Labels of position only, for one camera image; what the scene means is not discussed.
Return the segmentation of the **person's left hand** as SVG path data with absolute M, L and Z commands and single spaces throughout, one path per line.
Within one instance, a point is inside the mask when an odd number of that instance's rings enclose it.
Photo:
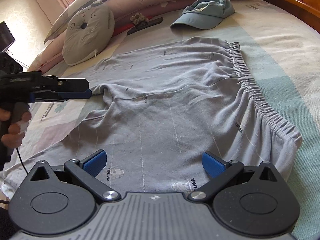
M 7 134 L 1 137 L 1 142 L 8 148 L 17 148 L 22 144 L 22 140 L 25 136 L 29 121 L 31 120 L 31 113 L 25 112 L 21 116 L 21 120 L 11 124 L 8 128 Z

